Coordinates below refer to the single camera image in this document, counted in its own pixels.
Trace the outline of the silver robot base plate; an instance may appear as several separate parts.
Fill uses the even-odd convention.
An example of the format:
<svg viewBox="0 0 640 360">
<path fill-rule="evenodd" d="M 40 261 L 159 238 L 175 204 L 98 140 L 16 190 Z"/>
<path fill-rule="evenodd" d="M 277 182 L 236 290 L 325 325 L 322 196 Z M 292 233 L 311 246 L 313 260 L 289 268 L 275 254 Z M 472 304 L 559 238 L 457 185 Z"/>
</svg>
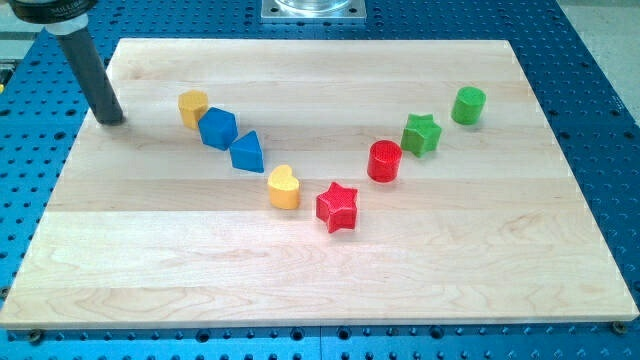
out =
<svg viewBox="0 0 640 360">
<path fill-rule="evenodd" d="M 364 23 L 365 0 L 262 0 L 262 23 Z"/>
</svg>

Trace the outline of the black robot arm flange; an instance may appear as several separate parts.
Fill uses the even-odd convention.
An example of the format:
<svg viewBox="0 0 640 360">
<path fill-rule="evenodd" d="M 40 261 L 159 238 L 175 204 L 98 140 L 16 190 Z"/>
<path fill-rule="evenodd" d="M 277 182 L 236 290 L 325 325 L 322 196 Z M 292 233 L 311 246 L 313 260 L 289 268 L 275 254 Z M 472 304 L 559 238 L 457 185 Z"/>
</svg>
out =
<svg viewBox="0 0 640 360">
<path fill-rule="evenodd" d="M 9 0 L 8 3 L 18 19 L 47 25 L 86 14 L 97 4 L 97 0 Z"/>
</svg>

